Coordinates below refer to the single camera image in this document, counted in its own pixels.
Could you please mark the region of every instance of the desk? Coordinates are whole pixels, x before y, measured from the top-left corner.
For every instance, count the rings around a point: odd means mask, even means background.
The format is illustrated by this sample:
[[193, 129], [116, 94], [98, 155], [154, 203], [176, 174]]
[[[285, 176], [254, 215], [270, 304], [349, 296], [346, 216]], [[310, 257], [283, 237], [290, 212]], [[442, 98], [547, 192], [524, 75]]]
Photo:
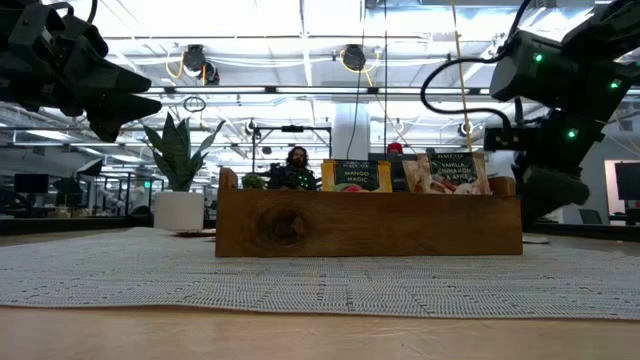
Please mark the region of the desk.
[[627, 225], [636, 224], [636, 221], [629, 215], [609, 215], [609, 221], [624, 221]]
[[[40, 235], [39, 240], [55, 240], [55, 235]], [[70, 236], [61, 234], [58, 239]], [[640, 256], [640, 244], [548, 238], [549, 246]], [[34, 242], [33, 235], [0, 237], [7, 239], [11, 244]], [[639, 337], [640, 323], [622, 321], [438, 320], [185, 308], [0, 308], [2, 360], [625, 360], [637, 359]]]

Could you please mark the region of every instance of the red hat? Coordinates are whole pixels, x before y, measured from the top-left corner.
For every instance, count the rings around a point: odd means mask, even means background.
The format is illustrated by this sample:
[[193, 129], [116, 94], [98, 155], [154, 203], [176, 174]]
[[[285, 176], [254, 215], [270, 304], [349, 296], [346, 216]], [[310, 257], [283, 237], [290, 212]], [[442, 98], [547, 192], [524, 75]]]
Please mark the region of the red hat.
[[400, 143], [391, 143], [387, 146], [387, 154], [390, 153], [391, 150], [398, 150], [398, 152], [402, 154], [402, 145]]

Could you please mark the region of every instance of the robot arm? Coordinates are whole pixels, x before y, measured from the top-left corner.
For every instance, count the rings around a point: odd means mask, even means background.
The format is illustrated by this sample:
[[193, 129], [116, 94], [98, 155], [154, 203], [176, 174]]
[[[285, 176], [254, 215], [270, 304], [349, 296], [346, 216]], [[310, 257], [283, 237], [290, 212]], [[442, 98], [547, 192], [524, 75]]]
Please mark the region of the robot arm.
[[[60, 17], [56, 10], [63, 8], [68, 12]], [[151, 81], [105, 60], [108, 51], [98, 29], [73, 16], [69, 4], [2, 1], [0, 101], [29, 111], [58, 108], [67, 116], [86, 111], [96, 135], [114, 142], [123, 124], [162, 105], [132, 95], [147, 91]]]
[[[546, 116], [515, 126], [503, 113], [501, 128], [486, 128], [486, 151], [514, 150], [514, 175], [527, 226], [539, 217], [571, 203], [584, 204], [588, 187], [580, 181], [580, 163], [594, 142], [601, 141], [604, 125], [634, 83], [640, 83], [640, 66], [616, 62], [640, 47], [640, 1], [617, 0], [595, 10], [593, 16], [556, 42], [526, 31], [517, 23], [528, 6], [518, 11], [504, 46], [492, 59], [462, 58], [436, 70], [462, 62], [495, 63], [491, 96], [499, 101], [519, 97], [552, 109]], [[421, 98], [429, 104], [423, 84]], [[493, 109], [469, 109], [466, 112]]]

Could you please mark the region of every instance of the white textured mat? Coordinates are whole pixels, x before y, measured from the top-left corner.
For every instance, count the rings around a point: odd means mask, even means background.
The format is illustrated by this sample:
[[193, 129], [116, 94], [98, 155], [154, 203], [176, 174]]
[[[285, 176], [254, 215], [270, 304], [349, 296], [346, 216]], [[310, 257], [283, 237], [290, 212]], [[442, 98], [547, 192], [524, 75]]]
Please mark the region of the white textured mat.
[[206, 239], [133, 229], [0, 248], [0, 305], [180, 305], [451, 318], [640, 319], [640, 258], [215, 258]]

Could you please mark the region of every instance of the snack package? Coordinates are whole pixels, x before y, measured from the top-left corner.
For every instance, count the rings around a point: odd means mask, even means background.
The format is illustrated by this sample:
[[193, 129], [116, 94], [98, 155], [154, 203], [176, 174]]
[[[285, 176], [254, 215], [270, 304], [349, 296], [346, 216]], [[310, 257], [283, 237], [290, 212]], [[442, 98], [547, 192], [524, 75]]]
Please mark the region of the snack package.
[[325, 160], [322, 191], [391, 192], [388, 161]]
[[491, 195], [483, 153], [421, 154], [402, 165], [410, 192]]

